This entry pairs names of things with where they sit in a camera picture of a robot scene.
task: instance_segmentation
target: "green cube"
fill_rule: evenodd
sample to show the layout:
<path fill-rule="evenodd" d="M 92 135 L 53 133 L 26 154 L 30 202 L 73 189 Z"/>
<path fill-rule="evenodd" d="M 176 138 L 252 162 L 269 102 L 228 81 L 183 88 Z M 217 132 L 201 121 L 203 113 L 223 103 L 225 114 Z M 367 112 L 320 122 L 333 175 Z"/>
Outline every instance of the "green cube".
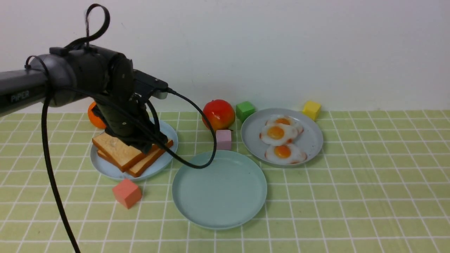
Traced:
<path fill-rule="evenodd" d="M 255 107 L 248 101 L 236 105 L 236 116 L 241 122 L 244 122 L 248 116 L 254 114 Z"/>

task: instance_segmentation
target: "toy block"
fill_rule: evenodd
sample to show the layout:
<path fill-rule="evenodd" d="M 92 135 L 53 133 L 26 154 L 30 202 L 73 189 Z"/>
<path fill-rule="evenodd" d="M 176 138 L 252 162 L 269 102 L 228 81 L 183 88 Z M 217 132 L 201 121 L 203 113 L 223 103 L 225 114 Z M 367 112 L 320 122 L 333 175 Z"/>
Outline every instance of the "toy block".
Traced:
<path fill-rule="evenodd" d="M 231 150 L 231 130 L 217 130 L 217 149 Z"/>
<path fill-rule="evenodd" d="M 303 113 L 308 116 L 312 120 L 316 120 L 320 113 L 321 105 L 314 101 L 308 101 L 305 103 L 305 107 L 303 108 Z"/>
<path fill-rule="evenodd" d="M 127 209 L 130 209 L 142 198 L 142 192 L 139 187 L 128 178 L 116 185 L 112 192 L 116 200 Z"/>
<path fill-rule="evenodd" d="M 248 101 L 236 105 L 236 116 L 241 122 L 244 122 L 255 111 L 255 107 Z"/>

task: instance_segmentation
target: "empty plate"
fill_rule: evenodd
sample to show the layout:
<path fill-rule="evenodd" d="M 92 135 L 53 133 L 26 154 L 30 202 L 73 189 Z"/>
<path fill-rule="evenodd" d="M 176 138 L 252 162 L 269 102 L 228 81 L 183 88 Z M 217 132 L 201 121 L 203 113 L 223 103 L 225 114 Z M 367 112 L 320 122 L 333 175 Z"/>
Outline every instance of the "empty plate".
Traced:
<path fill-rule="evenodd" d="M 160 129 L 163 134 L 165 134 L 169 139 L 173 140 L 173 146 L 170 148 L 173 152 L 176 152 L 178 149 L 178 136 L 169 124 L 164 121 L 159 121 Z M 131 181 L 141 181 L 145 180 L 151 176 L 156 175 L 162 169 L 164 169 L 173 159 L 173 157 L 165 152 L 162 156 L 160 156 L 152 165 L 150 165 L 139 177 L 133 177 L 132 175 L 121 172 L 119 168 L 104 160 L 97 154 L 97 147 L 95 145 L 91 145 L 90 148 L 90 160 L 94 167 L 103 175 L 121 181 L 125 178 L 130 179 Z"/>
<path fill-rule="evenodd" d="M 205 164 L 211 154 L 198 154 L 190 162 Z M 249 157 L 218 150 L 204 169 L 183 165 L 173 180 L 172 196 L 180 213 L 191 222 L 208 229 L 229 229 L 258 214 L 267 196 L 267 182 Z"/>
<path fill-rule="evenodd" d="M 264 154 L 269 145 L 261 141 L 259 134 L 266 121 L 270 117 L 278 115 L 289 116 L 303 126 L 303 133 L 293 143 L 306 153 L 307 158 L 305 161 L 296 164 L 280 165 L 270 162 L 265 158 Z M 241 135 L 244 145 L 251 154 L 265 163 L 279 167 L 296 167 L 299 164 L 310 161 L 320 152 L 324 143 L 322 131 L 313 120 L 301 112 L 282 108 L 264 109 L 250 115 L 242 124 Z"/>

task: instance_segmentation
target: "fried egg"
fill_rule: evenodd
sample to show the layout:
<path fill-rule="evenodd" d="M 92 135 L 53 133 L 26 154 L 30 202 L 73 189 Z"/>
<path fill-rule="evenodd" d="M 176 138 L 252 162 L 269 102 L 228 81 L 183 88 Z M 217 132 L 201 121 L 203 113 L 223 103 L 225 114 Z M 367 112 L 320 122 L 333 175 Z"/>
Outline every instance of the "fried egg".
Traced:
<path fill-rule="evenodd" d="M 295 121 L 293 118 L 286 116 L 286 115 L 274 115 L 269 118 L 269 120 L 265 123 L 266 125 L 272 125 L 272 124 L 284 124 L 293 126 L 298 130 L 298 134 L 303 133 L 303 126 Z"/>
<path fill-rule="evenodd" d="M 262 128 L 259 138 L 262 142 L 272 145 L 281 146 L 291 143 L 298 135 L 295 127 L 284 124 L 271 124 Z"/>
<path fill-rule="evenodd" d="M 283 165 L 301 163 L 306 160 L 306 153 L 292 143 L 270 146 L 264 156 L 272 163 Z"/>

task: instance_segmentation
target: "bread slice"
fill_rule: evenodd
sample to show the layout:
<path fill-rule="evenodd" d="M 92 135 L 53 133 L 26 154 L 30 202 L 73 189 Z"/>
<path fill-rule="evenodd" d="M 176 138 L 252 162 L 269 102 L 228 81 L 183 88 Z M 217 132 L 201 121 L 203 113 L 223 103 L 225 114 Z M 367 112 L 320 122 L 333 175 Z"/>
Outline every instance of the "bread slice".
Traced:
<path fill-rule="evenodd" d="M 107 133 L 102 133 L 92 138 L 92 143 L 94 143 L 104 155 L 109 156 L 111 163 L 116 165 L 122 172 L 127 171 L 146 157 L 140 150 L 126 145 L 118 138 L 112 137 Z"/>
<path fill-rule="evenodd" d="M 105 161 L 113 164 L 114 166 L 116 166 L 117 168 L 119 168 L 119 165 L 116 164 L 116 162 L 110 158 L 109 156 L 105 155 L 105 153 L 103 153 L 101 150 L 97 150 L 97 155 L 99 155 L 99 157 L 103 158 Z"/>
<path fill-rule="evenodd" d="M 166 147 L 171 148 L 173 146 L 173 140 L 168 140 Z M 140 160 L 137 164 L 131 167 L 127 173 L 132 175 L 133 177 L 139 177 L 142 173 L 152 165 L 159 157 L 161 157 L 166 151 L 164 149 L 159 148 L 157 145 L 153 145 L 150 153 L 142 160 Z"/>
<path fill-rule="evenodd" d="M 169 140 L 166 144 L 166 147 L 171 148 L 173 146 L 173 140 Z M 142 175 L 142 173 L 150 166 L 152 165 L 159 157 L 161 157 L 166 151 L 164 149 L 160 149 L 157 145 L 153 144 L 150 153 L 142 160 L 138 161 L 134 166 L 132 166 L 128 171 L 126 171 L 128 174 L 132 175 L 133 177 L 139 177 Z M 115 164 L 115 161 L 105 155 L 101 150 L 97 150 L 97 154 L 105 159 L 107 162 L 113 164 L 114 166 L 118 167 L 117 164 Z"/>

